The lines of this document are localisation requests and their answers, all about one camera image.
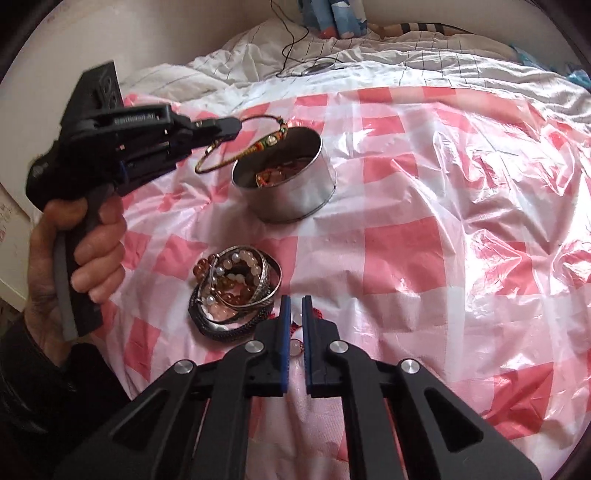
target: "red and white checkered cloth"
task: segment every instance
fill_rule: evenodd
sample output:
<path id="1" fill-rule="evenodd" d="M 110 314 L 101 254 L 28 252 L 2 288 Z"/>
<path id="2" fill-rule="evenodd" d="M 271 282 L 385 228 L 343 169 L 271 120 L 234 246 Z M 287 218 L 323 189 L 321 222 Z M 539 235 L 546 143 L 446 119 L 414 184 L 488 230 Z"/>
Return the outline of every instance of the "red and white checkered cloth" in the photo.
<path id="1" fill-rule="evenodd" d="M 591 138 L 525 101 L 447 87 L 242 112 L 255 113 L 318 130 L 336 194 L 299 223 L 265 225 L 230 185 L 229 167 L 195 175 L 196 151 L 126 197 L 127 276 L 96 342 L 129 395 L 179 359 L 201 364 L 229 348 L 187 314 L 191 269 L 253 244 L 279 260 L 281 293 L 296 307 L 312 294 L 341 337 L 373 358 L 419 359 L 550 478 L 591 410 Z M 248 122 L 220 154 L 274 128 Z M 284 398 L 255 399 L 250 435 L 248 478 L 348 478 L 340 400 L 306 396 L 302 356 L 291 360 Z"/>

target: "jewelry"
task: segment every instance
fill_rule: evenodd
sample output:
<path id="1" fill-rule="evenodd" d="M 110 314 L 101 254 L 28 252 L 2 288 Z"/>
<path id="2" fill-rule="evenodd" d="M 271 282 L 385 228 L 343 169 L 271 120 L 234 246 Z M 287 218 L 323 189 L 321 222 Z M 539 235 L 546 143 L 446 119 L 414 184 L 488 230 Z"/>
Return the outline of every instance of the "jewelry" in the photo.
<path id="1" fill-rule="evenodd" d="M 250 312 L 262 306 L 260 299 L 267 295 L 269 280 L 269 263 L 261 252 L 248 245 L 215 254 L 209 269 L 212 295 L 237 312 Z"/>
<path id="2" fill-rule="evenodd" d="M 189 300 L 189 315 L 199 332 L 203 336 L 218 342 L 234 342 L 250 335 L 257 324 L 269 318 L 272 310 L 272 305 L 263 307 L 258 311 L 252 312 L 252 317 L 246 323 L 236 328 L 228 329 L 228 325 L 217 325 L 207 319 L 203 310 L 203 304 L 199 301 L 197 288 L 193 290 L 193 294 Z"/>
<path id="3" fill-rule="evenodd" d="M 266 168 L 255 175 L 256 186 L 274 187 L 282 181 L 289 180 L 295 177 L 299 172 L 304 170 L 310 163 L 310 159 L 301 159 L 287 161 L 276 167 Z"/>
<path id="4" fill-rule="evenodd" d="M 203 163 L 205 162 L 205 160 L 209 157 L 209 155 L 211 155 L 214 151 L 216 151 L 218 149 L 218 147 L 222 144 L 222 142 L 220 142 L 220 141 L 215 141 L 214 143 L 212 143 L 211 145 L 209 145 L 205 149 L 205 153 L 199 159 L 199 161 L 197 162 L 197 165 L 195 165 L 195 173 L 198 175 L 201 175 L 202 173 L 209 173 L 211 171 L 225 167 L 226 165 L 232 164 L 232 163 L 240 160 L 241 158 L 244 158 L 247 155 L 250 155 L 251 153 L 262 151 L 262 150 L 265 150 L 266 148 L 269 148 L 269 147 L 273 147 L 274 145 L 277 145 L 277 142 L 283 140 L 287 136 L 287 130 L 289 129 L 289 126 L 287 125 L 285 120 L 283 120 L 282 117 L 280 117 L 280 116 L 253 115 L 248 118 L 245 118 L 244 120 L 242 120 L 242 122 L 243 123 L 248 122 L 249 120 L 254 120 L 257 118 L 270 118 L 272 120 L 275 120 L 279 124 L 279 130 L 273 132 L 272 134 L 265 135 L 264 137 L 260 138 L 256 142 L 254 142 L 250 147 L 248 147 L 245 150 L 243 150 L 242 152 L 240 152 L 238 155 L 234 155 L 232 158 L 228 158 L 227 160 L 222 160 L 219 163 L 217 163 L 216 165 L 214 165 L 213 167 L 201 168 Z"/>
<path id="5" fill-rule="evenodd" d="M 282 280 L 279 263 L 249 245 L 202 258 L 193 273 L 198 285 L 189 301 L 189 315 L 203 335 L 220 341 L 246 336 L 268 318 Z"/>

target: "metal screw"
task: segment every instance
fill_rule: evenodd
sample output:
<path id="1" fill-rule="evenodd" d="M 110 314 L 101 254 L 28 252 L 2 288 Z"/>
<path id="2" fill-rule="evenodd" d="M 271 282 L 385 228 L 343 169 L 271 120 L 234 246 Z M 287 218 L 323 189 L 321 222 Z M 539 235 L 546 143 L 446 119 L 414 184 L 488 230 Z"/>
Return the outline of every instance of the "metal screw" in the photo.
<path id="1" fill-rule="evenodd" d="M 349 350 L 349 344 L 342 340 L 335 340 L 329 345 L 329 348 L 334 353 L 345 353 L 347 350 Z"/>
<path id="2" fill-rule="evenodd" d="M 412 375 L 412 374 L 415 374 L 419 371 L 419 369 L 421 368 L 421 365 L 416 360 L 413 360 L 412 358 L 408 358 L 404 362 L 402 362 L 400 367 L 406 373 Z"/>
<path id="3" fill-rule="evenodd" d="M 262 350 L 265 348 L 265 345 L 258 340 L 251 340 L 250 342 L 246 343 L 244 348 L 248 353 L 259 353 L 262 352 Z"/>
<path id="4" fill-rule="evenodd" d="M 174 364 L 174 371 L 180 375 L 188 374 L 193 369 L 191 360 L 179 360 Z"/>

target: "black cable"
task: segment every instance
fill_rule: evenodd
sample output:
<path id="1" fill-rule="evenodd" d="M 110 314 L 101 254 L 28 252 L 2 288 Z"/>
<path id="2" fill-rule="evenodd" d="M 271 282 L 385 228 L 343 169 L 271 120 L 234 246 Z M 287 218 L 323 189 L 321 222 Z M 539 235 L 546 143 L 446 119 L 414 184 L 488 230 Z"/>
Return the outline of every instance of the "black cable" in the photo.
<path id="1" fill-rule="evenodd" d="M 269 0 L 269 5 L 271 7 L 271 10 L 273 11 L 273 13 L 275 14 L 275 16 L 281 21 L 281 23 L 283 24 L 283 26 L 285 27 L 285 30 L 289 33 L 289 35 L 291 35 L 291 39 L 292 42 L 288 43 L 285 47 L 283 47 L 283 50 L 281 50 L 281 55 L 284 58 L 283 61 L 283 67 L 281 68 L 281 70 L 275 74 L 276 77 L 278 78 L 291 78 L 291 77 L 305 77 L 306 74 L 294 74 L 294 73 L 290 73 L 287 75 L 282 75 L 283 72 L 285 72 L 285 69 L 287 68 L 287 60 L 292 60 L 292 61 L 296 61 L 300 64 L 306 64 L 309 62 L 309 60 L 300 60 L 300 59 L 295 59 L 293 57 L 291 57 L 291 52 L 293 51 L 294 46 L 303 41 L 309 34 L 310 34 L 310 29 L 306 26 L 304 26 L 304 28 L 306 29 L 306 34 L 301 37 L 299 40 L 296 40 L 295 35 L 291 32 L 291 30 L 287 27 L 287 23 L 285 23 L 285 20 L 283 20 L 283 18 L 277 13 L 277 11 L 275 10 L 274 6 L 276 6 L 280 12 L 282 13 L 283 17 L 285 17 L 286 20 L 288 20 L 289 22 L 293 23 L 294 25 L 297 25 L 296 22 L 294 22 L 290 17 L 288 17 L 285 12 L 283 11 L 282 7 L 275 2 L 275 0 Z M 334 66 L 337 62 L 339 63 L 344 63 L 344 61 L 339 60 L 338 56 L 339 56 L 340 52 L 337 52 L 336 57 L 329 57 L 329 56 L 322 56 L 322 57 L 318 57 L 316 59 L 314 59 L 314 63 L 310 66 L 310 68 L 313 68 L 314 66 L 316 66 L 316 64 L 318 63 L 319 60 L 323 60 L 323 59 L 330 59 L 333 60 L 333 63 L 331 65 Z"/>

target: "metal tin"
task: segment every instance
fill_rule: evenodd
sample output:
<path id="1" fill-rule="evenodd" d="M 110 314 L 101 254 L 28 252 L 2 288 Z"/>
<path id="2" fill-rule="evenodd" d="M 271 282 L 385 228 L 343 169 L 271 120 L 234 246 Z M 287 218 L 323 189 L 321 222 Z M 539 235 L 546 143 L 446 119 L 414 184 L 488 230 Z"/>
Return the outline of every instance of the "metal tin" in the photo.
<path id="1" fill-rule="evenodd" d="M 309 163 L 297 175 L 271 187 L 256 186 L 258 172 L 302 158 Z M 308 127 L 291 127 L 277 145 L 237 161 L 232 183 L 263 222 L 288 223 L 311 215 L 330 200 L 336 190 L 336 172 L 320 135 Z"/>

